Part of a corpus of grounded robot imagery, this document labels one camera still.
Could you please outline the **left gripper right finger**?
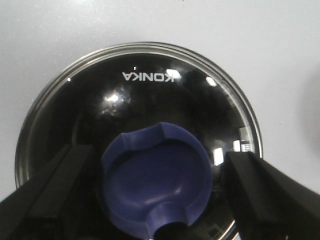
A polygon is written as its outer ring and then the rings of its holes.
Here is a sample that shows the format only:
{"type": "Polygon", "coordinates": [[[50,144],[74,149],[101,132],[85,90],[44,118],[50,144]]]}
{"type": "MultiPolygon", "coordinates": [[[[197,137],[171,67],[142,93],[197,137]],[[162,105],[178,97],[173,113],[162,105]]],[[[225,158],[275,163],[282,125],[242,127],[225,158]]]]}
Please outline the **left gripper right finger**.
{"type": "Polygon", "coordinates": [[[227,152],[222,176],[242,240],[320,238],[318,193],[252,152],[227,152]]]}

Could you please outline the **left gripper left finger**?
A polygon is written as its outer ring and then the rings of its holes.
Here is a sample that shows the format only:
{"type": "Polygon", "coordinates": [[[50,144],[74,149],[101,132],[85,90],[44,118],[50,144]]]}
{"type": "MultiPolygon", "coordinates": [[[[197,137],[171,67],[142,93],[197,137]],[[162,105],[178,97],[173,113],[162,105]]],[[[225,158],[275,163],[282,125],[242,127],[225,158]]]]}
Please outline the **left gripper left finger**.
{"type": "Polygon", "coordinates": [[[2,240],[75,240],[92,191],[91,145],[66,145],[0,203],[2,240]]]}

